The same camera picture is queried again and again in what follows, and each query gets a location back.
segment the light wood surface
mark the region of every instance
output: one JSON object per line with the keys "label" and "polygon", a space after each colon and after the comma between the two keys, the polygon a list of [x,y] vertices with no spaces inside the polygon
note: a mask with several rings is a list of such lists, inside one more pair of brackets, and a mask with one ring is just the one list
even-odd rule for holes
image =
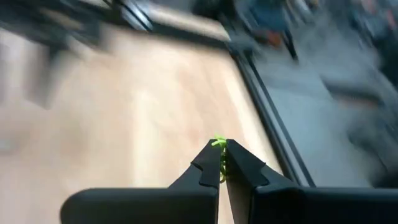
{"label": "light wood surface", "polygon": [[223,41],[230,41],[227,31],[218,22],[204,17],[163,7],[150,2],[141,4],[143,10],[154,21],[168,26],[189,30],[197,34],[207,35]]}
{"label": "light wood surface", "polygon": [[[73,53],[59,56],[49,110],[23,94],[45,67],[45,47],[0,33],[0,223],[58,223],[62,202],[89,187],[167,187],[214,134],[280,172],[226,52],[109,26],[103,33],[106,51],[71,42]],[[226,184],[219,223],[233,223]]]}

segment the gray floor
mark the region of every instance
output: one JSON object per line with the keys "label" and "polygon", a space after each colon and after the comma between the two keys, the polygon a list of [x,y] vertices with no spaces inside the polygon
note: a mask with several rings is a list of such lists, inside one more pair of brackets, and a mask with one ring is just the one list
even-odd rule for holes
{"label": "gray floor", "polygon": [[396,92],[377,71],[376,54],[327,14],[293,30],[300,63],[285,49],[264,47],[256,65],[316,186],[369,187],[379,159],[348,141],[350,126],[381,109],[335,100],[326,83],[361,90],[389,103]]}

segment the black chair leg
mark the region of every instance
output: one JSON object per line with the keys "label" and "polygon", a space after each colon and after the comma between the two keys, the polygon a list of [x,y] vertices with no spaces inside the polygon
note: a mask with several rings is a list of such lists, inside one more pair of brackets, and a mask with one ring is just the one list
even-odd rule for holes
{"label": "black chair leg", "polygon": [[297,52],[296,52],[296,49],[295,49],[294,43],[293,43],[293,37],[289,30],[284,32],[283,40],[287,47],[287,50],[290,53],[290,56],[292,56],[293,60],[298,60],[299,57],[297,56]]}

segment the blurry person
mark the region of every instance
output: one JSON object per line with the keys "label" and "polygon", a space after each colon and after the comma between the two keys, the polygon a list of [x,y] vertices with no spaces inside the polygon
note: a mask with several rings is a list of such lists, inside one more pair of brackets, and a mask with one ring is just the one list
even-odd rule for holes
{"label": "blurry person", "polygon": [[259,27],[254,35],[266,39],[273,46],[279,46],[282,40],[294,60],[298,60],[292,34],[284,16],[285,0],[255,0],[250,9]]}

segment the green wire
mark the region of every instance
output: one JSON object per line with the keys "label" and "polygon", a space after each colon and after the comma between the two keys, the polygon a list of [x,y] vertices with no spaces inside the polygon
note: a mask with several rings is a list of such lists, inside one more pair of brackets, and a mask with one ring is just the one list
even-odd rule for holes
{"label": "green wire", "polygon": [[221,148],[221,151],[222,151],[221,152],[221,161],[220,161],[221,162],[221,167],[220,167],[221,180],[220,180],[220,183],[223,183],[226,180],[226,171],[225,171],[225,169],[226,169],[226,167],[225,167],[225,165],[226,165],[226,161],[225,161],[225,159],[226,159],[226,138],[216,134],[215,135],[215,139],[216,139],[216,141],[211,143],[211,145],[212,146],[220,145],[220,148]]}

